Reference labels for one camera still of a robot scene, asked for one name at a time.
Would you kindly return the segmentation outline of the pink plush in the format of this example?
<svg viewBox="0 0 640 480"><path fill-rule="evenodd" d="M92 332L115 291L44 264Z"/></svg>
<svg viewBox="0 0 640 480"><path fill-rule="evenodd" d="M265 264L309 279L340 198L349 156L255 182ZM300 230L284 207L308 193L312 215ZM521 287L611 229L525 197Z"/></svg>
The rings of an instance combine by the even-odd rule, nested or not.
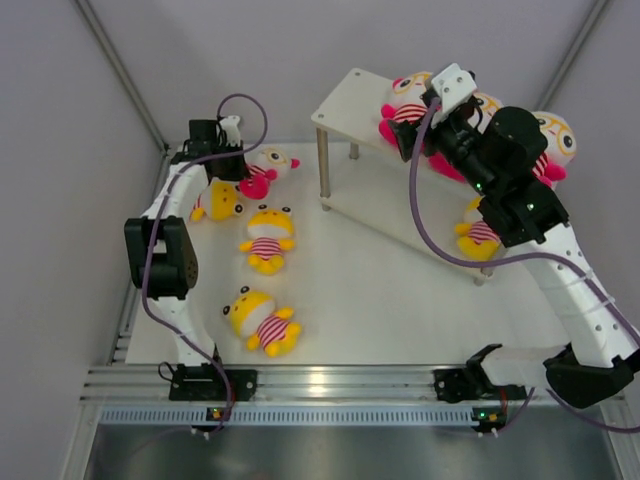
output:
<svg viewBox="0 0 640 480"><path fill-rule="evenodd" d="M238 183L238 191L251 200L262 200L269 195L274 182L285 178L300 165L298 158L290 156L284 150L266 147L247 164L249 177Z"/></svg>
<svg viewBox="0 0 640 480"><path fill-rule="evenodd" d="M425 83L432 75L429 71L419 71L392 82L387 100L380 108L378 131L395 149L398 149L398 144L389 122L412 125L426 114L427 108L421 97L426 91Z"/></svg>
<svg viewBox="0 0 640 480"><path fill-rule="evenodd" d="M566 120L547 111L533 111L540 132L547 140L547 147L533 168L534 175L554 189L567 177L567 166L574 159L577 143L573 130Z"/></svg>
<svg viewBox="0 0 640 480"><path fill-rule="evenodd" d="M474 97L476 98L478 109L475 110L473 115L468 119L468 123L478 132L483 133L494 114L503 107L503 103L496 97L483 92L476 92ZM427 161L436 173L459 183L466 183L465 178L449 165L440 153L430 156Z"/></svg>

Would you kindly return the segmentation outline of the yellow plush sideways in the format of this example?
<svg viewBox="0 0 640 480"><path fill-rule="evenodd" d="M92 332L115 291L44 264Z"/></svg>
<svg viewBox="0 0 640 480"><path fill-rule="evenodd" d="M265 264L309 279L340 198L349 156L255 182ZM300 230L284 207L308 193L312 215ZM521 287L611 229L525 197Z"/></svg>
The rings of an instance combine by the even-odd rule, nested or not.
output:
<svg viewBox="0 0 640 480"><path fill-rule="evenodd" d="M213 180L197 197L191 211L190 220L199 222L204 217L221 222L244 213L244 204L238 196L238 189L232 183Z"/></svg>

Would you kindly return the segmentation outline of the yellow plush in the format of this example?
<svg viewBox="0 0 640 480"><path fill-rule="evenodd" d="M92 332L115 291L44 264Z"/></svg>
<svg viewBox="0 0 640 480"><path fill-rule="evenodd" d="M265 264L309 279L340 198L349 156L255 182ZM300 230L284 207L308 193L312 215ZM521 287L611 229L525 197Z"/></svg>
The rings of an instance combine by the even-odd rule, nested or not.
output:
<svg viewBox="0 0 640 480"><path fill-rule="evenodd" d="M221 313L247 350L261 349L271 358L290 353L302 332L292 307L279 307L272 295L249 286L241 287Z"/></svg>
<svg viewBox="0 0 640 480"><path fill-rule="evenodd" d="M296 246L292 209L260 204L246 226L247 238L238 245L247 264L261 275L275 275L285 265L285 253Z"/></svg>
<svg viewBox="0 0 640 480"><path fill-rule="evenodd" d="M467 205L462 221L455 225L454 231L458 236L456 244L459 250L473 261L485 262L496 255L501 241L478 210L481 200L478 196Z"/></svg>

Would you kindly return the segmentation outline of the yellow plush front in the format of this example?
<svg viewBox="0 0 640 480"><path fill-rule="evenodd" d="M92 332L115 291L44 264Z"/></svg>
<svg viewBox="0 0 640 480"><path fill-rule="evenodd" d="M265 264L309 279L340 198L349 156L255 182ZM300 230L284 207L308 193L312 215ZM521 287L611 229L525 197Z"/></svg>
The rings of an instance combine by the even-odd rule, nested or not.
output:
<svg viewBox="0 0 640 480"><path fill-rule="evenodd" d="M272 295L249 286L241 287L221 313L247 350L261 349L271 358L290 353L302 332L292 307L279 307Z"/></svg>

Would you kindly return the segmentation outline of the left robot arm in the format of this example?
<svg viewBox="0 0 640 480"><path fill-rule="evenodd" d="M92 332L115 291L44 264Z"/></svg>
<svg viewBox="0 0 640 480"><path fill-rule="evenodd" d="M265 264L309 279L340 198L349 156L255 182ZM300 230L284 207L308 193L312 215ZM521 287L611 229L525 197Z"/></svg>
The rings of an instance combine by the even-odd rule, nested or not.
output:
<svg viewBox="0 0 640 480"><path fill-rule="evenodd" d="M188 367L211 362L216 344L204 314L189 298L199 264L187 223L215 180L239 180L247 172L240 123L238 115L191 120L189 137L170 160L159 193L124 225L130 276L142 308L170 333L177 362Z"/></svg>

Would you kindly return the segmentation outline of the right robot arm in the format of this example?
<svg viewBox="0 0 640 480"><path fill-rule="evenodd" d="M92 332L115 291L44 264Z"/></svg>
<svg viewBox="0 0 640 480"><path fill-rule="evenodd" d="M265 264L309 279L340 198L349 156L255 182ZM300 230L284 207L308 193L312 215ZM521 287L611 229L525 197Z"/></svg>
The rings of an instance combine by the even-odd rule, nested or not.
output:
<svg viewBox="0 0 640 480"><path fill-rule="evenodd" d="M467 360L468 388L480 397L503 386L544 388L576 409L620 393L639 371L639 331L590 268L555 191L533 172L547 147L537 118L506 106L478 130L469 123L479 110L473 91L456 98L426 88L419 106L420 117L393 122L390 130L410 164L409 202L422 239L446 261L470 264L439 248L420 216L418 160L422 153L439 153L479 194L482 220L511 251L489 260L489 266L523 263L569 338L546 348L490 344Z"/></svg>

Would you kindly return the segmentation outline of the yellow plush under shelf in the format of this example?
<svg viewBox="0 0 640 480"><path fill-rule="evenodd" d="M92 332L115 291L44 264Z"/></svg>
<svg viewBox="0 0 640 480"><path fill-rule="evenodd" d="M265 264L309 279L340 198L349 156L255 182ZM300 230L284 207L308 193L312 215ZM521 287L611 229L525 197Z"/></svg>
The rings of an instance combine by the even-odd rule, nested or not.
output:
<svg viewBox="0 0 640 480"><path fill-rule="evenodd" d="M478 210L481 200L478 196L467 205L462 221L455 225L454 231L458 236L456 244L459 250L473 261L485 262L496 255L501 241Z"/></svg>

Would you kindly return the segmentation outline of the white two-tier shelf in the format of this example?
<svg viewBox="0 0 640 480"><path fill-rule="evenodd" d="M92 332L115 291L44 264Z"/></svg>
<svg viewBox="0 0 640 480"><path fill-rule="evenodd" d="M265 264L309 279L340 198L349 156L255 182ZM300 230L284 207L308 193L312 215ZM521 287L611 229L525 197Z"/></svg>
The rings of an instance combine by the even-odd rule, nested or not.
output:
<svg viewBox="0 0 640 480"><path fill-rule="evenodd" d="M385 77L352 69L312 114L316 127L320 201L336 212L438 259L417 231L409 204L409 163L378 132ZM419 161L421 218L432 240L457 255L454 225L476 193Z"/></svg>

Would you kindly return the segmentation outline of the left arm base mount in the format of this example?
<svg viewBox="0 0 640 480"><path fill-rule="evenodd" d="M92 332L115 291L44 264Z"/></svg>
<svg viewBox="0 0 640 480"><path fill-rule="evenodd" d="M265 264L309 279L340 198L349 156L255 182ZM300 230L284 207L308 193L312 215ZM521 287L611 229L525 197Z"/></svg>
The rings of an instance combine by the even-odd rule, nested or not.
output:
<svg viewBox="0 0 640 480"><path fill-rule="evenodd" d="M226 369L231 387L231 400L251 400L257 389L258 372L255 369ZM185 366L178 364L171 373L169 400L182 402L227 401L227 388L213 365Z"/></svg>

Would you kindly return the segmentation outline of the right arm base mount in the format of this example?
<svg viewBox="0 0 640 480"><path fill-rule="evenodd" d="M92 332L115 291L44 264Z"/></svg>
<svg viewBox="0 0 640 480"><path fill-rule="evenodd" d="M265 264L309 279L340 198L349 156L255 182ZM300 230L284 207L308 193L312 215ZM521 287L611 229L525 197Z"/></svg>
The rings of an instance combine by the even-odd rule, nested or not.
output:
<svg viewBox="0 0 640 480"><path fill-rule="evenodd" d="M468 368L442 368L433 371L437 399L447 403L471 400L524 400L524 387L491 384L483 373Z"/></svg>

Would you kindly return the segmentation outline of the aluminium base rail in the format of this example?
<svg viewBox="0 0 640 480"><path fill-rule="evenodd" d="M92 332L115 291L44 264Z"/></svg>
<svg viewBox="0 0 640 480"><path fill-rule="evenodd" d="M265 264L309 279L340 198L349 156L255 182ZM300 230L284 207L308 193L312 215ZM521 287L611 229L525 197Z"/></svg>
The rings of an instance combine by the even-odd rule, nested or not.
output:
<svg viewBox="0 0 640 480"><path fill-rule="evenodd" d="M515 418L524 400L437 399L433 371L457 366L242 366L255 369L258 384L246 402L170 401L176 366L95 367L80 400L99 409L105 424L186 425L428 425L491 432Z"/></svg>

